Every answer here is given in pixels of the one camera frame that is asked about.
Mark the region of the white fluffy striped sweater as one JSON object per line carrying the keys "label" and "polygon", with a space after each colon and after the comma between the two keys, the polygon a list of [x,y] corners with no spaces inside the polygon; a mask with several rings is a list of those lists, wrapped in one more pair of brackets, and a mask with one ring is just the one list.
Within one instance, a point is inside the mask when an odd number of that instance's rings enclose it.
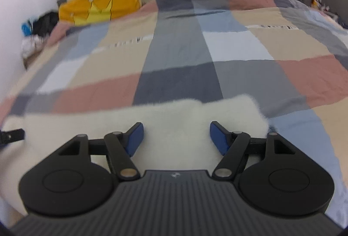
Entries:
{"label": "white fluffy striped sweater", "polygon": [[212,103],[185,99],[83,114],[10,116],[3,129],[22,128],[25,140],[1,150],[1,197],[24,213],[18,193],[24,173],[76,135],[98,139],[137,122],[144,125],[144,140],[133,157],[140,171],[212,171],[221,157],[209,136],[213,121],[257,138],[263,138],[269,127],[257,102],[246,94]]}

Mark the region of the black clothing pile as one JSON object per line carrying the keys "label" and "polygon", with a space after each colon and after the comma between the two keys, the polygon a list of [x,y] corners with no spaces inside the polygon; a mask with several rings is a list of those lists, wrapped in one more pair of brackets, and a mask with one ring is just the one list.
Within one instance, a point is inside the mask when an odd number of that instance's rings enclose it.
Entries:
{"label": "black clothing pile", "polygon": [[57,11],[49,11],[40,16],[32,24],[32,33],[40,37],[46,37],[50,35],[59,21]]}

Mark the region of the wooden bedside table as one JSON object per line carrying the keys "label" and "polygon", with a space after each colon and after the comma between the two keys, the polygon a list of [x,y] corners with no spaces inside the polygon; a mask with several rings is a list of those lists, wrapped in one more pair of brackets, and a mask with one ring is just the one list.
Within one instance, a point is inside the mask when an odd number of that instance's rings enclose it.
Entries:
{"label": "wooden bedside table", "polygon": [[32,66],[35,66],[38,64],[41,66],[44,63],[47,63],[49,59],[51,59],[54,53],[55,53],[55,50],[52,47],[46,47],[42,49],[41,51],[31,55],[27,59],[24,59],[23,64],[24,64],[25,70],[28,71]]}

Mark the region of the white crumpled cloth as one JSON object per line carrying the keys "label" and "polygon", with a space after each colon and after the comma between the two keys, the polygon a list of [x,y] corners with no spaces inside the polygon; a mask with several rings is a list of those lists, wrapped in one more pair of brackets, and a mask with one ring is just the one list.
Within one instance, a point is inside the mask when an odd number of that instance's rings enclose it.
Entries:
{"label": "white crumpled cloth", "polygon": [[48,36],[41,37],[38,35],[30,35],[22,40],[21,55],[23,59],[28,59],[30,56],[40,52],[48,40]]}

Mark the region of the patchwork plaid quilt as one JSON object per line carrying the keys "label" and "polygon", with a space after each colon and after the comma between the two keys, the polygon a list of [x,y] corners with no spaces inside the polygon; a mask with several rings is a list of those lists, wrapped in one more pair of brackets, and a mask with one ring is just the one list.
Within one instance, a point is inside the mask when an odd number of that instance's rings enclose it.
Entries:
{"label": "patchwork plaid quilt", "polygon": [[10,116],[72,115],[246,94],[335,181],[347,225],[347,31],[296,0],[154,0],[71,26],[1,104]]}

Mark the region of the yellow crown cushion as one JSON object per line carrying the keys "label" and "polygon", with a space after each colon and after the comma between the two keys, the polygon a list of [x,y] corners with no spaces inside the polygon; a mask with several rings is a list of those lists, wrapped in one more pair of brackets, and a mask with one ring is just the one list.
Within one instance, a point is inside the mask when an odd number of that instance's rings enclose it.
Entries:
{"label": "yellow crown cushion", "polygon": [[69,0],[60,5],[59,20],[76,26],[111,21],[138,11],[141,0]]}

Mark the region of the yellow pump bottle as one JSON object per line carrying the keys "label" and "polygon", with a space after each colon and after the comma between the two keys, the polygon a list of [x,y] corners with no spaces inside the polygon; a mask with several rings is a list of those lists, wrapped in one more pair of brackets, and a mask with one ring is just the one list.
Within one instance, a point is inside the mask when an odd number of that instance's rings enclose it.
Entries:
{"label": "yellow pump bottle", "polygon": [[320,0],[311,0],[311,7],[319,10],[321,7]]}

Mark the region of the dark wall socket by bed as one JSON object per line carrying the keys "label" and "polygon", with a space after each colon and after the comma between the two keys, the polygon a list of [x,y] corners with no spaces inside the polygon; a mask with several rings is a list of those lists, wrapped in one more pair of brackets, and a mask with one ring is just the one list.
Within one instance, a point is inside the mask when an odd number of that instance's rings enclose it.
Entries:
{"label": "dark wall socket by bed", "polygon": [[60,5],[66,3],[66,2],[67,2],[67,0],[57,0],[57,5],[59,7]]}

